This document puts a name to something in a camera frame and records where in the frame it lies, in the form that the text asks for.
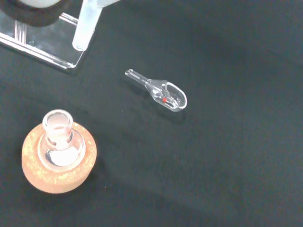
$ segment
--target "clear acrylic stand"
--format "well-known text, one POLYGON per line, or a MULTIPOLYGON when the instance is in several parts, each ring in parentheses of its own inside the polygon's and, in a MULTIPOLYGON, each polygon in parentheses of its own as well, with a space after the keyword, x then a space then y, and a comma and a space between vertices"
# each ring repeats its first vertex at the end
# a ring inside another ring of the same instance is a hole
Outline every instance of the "clear acrylic stand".
POLYGON ((0 42, 64 70, 74 69, 84 51, 72 46, 78 19, 63 13, 52 25, 32 27, 0 11, 0 42))

